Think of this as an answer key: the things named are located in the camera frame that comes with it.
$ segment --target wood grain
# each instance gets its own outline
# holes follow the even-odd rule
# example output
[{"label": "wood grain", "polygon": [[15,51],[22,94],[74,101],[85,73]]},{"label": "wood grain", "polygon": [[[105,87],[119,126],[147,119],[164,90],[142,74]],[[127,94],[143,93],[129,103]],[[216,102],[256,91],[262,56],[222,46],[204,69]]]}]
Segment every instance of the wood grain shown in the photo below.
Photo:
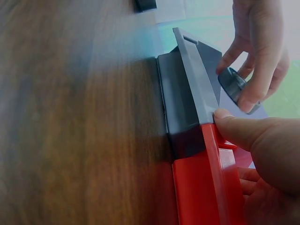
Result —
[{"label": "wood grain", "polygon": [[0,224],[176,224],[151,13],[0,0]]}]

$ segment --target red plastic piece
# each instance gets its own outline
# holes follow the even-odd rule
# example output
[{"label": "red plastic piece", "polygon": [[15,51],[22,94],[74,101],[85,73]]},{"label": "red plastic piece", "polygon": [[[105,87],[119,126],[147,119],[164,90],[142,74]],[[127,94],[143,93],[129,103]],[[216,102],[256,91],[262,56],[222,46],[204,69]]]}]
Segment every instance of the red plastic piece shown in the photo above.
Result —
[{"label": "red plastic piece", "polygon": [[201,129],[206,150],[173,163],[179,222],[243,225],[244,200],[233,155],[236,146],[225,143],[214,124]]}]

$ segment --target gray plastic piece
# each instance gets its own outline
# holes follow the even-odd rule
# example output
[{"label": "gray plastic piece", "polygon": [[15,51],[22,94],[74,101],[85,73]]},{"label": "gray plastic piece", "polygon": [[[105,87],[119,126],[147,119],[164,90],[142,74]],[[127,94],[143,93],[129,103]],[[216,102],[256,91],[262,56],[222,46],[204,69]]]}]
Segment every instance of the gray plastic piece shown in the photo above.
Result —
[{"label": "gray plastic piece", "polygon": [[197,50],[196,38],[179,28],[173,29],[200,124],[213,123],[219,107],[210,79]]},{"label": "gray plastic piece", "polygon": [[[226,68],[222,71],[218,76],[218,80],[227,95],[238,105],[240,94],[247,82],[232,68]],[[260,106],[261,104],[258,102],[248,114],[253,114]]]},{"label": "gray plastic piece", "polygon": [[180,52],[160,55],[157,60],[168,133],[176,135],[198,126],[199,120]]}]

